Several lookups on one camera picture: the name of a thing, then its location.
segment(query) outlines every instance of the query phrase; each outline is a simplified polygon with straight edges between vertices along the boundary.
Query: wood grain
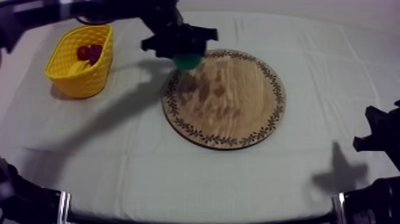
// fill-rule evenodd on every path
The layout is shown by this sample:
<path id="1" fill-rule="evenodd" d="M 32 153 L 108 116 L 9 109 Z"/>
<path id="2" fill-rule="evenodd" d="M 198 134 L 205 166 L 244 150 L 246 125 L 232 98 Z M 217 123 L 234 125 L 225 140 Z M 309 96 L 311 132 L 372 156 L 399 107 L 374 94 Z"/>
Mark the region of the wood grain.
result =
<path id="1" fill-rule="evenodd" d="M 172 127 L 207 148 L 236 150 L 268 137 L 283 117 L 285 89 L 266 63 L 240 51 L 207 51 L 191 71 L 173 71 L 162 96 Z"/>

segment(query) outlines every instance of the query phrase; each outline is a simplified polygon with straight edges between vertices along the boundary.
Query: red fruit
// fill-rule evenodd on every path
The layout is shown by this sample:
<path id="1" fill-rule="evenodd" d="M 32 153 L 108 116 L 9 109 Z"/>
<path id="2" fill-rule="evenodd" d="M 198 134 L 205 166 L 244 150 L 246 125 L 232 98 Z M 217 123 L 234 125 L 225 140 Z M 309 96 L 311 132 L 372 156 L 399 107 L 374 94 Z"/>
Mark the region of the red fruit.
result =
<path id="1" fill-rule="evenodd" d="M 90 57 L 89 57 L 89 63 L 90 63 L 91 66 L 93 66 L 94 64 L 96 64 L 96 62 L 97 62 L 98 60 L 99 60 L 99 58 L 96 57 L 96 56 L 90 56 Z"/>
<path id="2" fill-rule="evenodd" d="M 99 60 L 102 50 L 103 47 L 101 45 L 92 44 L 90 46 L 89 62 L 91 65 L 96 64 L 96 62 Z"/>
<path id="3" fill-rule="evenodd" d="M 79 60 L 86 61 L 90 57 L 90 48 L 87 46 L 80 46 L 76 51 L 76 55 L 78 56 Z"/>

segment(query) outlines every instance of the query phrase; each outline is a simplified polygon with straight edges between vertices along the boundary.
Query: wrinkled cloth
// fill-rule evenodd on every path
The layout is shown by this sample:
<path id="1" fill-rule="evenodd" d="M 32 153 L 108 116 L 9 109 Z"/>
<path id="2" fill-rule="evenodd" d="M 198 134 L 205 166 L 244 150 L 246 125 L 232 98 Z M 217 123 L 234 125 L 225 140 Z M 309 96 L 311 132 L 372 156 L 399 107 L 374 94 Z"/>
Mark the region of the wrinkled cloth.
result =
<path id="1" fill-rule="evenodd" d="M 113 23 L 105 89 L 73 100 L 44 76 L 56 25 L 32 59 L 0 125 L 0 153 L 36 184 L 73 195 L 73 210 L 163 222 L 255 222 L 323 214 L 330 197 L 398 175 L 385 153 L 356 153 L 370 134 L 365 108 L 391 110 L 400 97 L 400 39 L 296 17 L 183 13 L 215 27 L 209 49 L 247 52 L 281 78 L 280 126 L 253 147 L 218 152 L 183 139 L 160 103 L 174 69 L 140 50 L 152 34 L 140 20 Z"/>

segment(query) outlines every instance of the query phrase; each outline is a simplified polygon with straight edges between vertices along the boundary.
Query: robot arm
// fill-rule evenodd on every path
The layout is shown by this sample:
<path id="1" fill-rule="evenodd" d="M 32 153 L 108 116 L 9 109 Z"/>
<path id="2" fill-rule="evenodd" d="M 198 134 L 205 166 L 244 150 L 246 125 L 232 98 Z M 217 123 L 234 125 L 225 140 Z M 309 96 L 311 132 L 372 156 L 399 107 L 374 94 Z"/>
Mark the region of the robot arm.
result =
<path id="1" fill-rule="evenodd" d="M 204 56 L 207 41 L 218 40 L 216 29 L 183 22 L 177 0 L 6 0 L 0 3 L 0 48 L 9 53 L 29 29 L 84 17 L 87 24 L 140 18 L 154 33 L 142 41 L 142 49 L 155 50 L 156 57 Z"/>

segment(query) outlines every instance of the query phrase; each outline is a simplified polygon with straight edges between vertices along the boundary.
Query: green ball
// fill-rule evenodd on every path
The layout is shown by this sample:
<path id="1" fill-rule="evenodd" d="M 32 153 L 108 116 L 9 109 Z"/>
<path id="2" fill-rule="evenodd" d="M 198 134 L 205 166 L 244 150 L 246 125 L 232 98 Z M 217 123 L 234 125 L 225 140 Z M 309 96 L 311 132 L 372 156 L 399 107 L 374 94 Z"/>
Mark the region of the green ball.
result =
<path id="1" fill-rule="evenodd" d="M 198 54 L 178 54 L 172 60 L 178 69 L 192 70 L 200 64 L 202 57 Z"/>

